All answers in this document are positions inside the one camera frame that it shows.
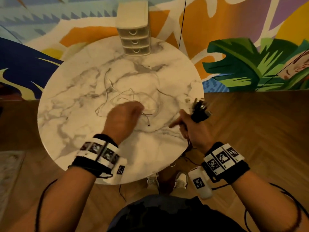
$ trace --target shoe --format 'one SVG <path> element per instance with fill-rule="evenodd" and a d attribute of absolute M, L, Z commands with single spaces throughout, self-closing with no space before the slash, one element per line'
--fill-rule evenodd
<path fill-rule="evenodd" d="M 175 188 L 184 188 L 186 189 L 188 186 L 188 174 L 183 172 L 183 171 L 179 171 L 176 179 L 175 179 L 175 185 L 174 185 L 174 189 Z"/>
<path fill-rule="evenodd" d="M 148 176 L 147 177 L 147 186 L 155 184 L 158 187 L 158 190 L 159 190 L 160 186 L 159 186 L 158 178 L 159 178 L 159 174 L 158 173 L 155 173 L 155 174 L 152 174 L 152 175 Z"/>

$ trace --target rug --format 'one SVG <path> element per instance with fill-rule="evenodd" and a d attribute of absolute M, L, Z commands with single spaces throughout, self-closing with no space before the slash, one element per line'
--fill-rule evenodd
<path fill-rule="evenodd" d="M 23 151 L 0 152 L 0 221 L 17 179 L 24 156 L 25 153 Z"/>

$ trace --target white plastic drawer organizer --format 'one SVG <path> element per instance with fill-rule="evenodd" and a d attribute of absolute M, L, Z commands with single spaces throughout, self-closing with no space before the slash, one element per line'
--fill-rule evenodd
<path fill-rule="evenodd" d="M 148 1 L 119 3 L 116 28 L 126 55 L 150 54 Z"/>

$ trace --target painted mural wall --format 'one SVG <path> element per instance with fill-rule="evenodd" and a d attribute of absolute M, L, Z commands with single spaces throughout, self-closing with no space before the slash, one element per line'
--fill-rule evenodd
<path fill-rule="evenodd" d="M 187 0 L 180 50 L 205 92 L 309 89 L 309 0 Z"/>
<path fill-rule="evenodd" d="M 0 98 L 33 100 L 60 64 L 118 35 L 130 0 L 0 0 Z M 309 88 L 309 0 L 149 0 L 153 37 L 186 54 L 205 92 Z"/>
<path fill-rule="evenodd" d="M 34 100 L 60 64 L 118 35 L 118 3 L 130 0 L 0 0 L 0 98 Z M 148 0 L 151 35 L 179 48 L 186 0 Z"/>

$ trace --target dark shirt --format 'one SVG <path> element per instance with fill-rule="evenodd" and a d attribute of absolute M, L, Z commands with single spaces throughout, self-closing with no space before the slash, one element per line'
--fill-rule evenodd
<path fill-rule="evenodd" d="M 233 219 L 192 199 L 149 195 L 124 207 L 112 220 L 114 231 L 245 231 Z"/>

